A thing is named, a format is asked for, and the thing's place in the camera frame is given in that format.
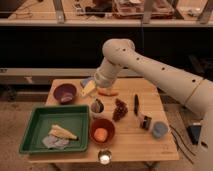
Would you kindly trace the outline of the yellow sponge gripper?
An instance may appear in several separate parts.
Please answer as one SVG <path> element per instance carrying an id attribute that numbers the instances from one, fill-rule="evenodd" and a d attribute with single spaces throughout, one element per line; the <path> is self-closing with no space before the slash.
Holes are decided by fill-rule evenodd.
<path id="1" fill-rule="evenodd" d="M 83 97 L 86 97 L 89 95 L 91 92 L 93 92 L 96 89 L 95 82 L 93 80 L 89 81 L 86 86 L 83 88 L 81 95 Z"/>

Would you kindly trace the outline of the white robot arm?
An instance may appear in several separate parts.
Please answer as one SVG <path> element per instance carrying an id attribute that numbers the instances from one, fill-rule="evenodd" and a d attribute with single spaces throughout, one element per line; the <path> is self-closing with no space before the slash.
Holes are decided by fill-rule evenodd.
<path id="1" fill-rule="evenodd" d="M 93 76 L 94 88 L 111 87 L 127 67 L 203 116 L 194 171 L 213 171 L 213 82 L 140 55 L 130 39 L 109 39 L 102 53 L 104 59 Z"/>

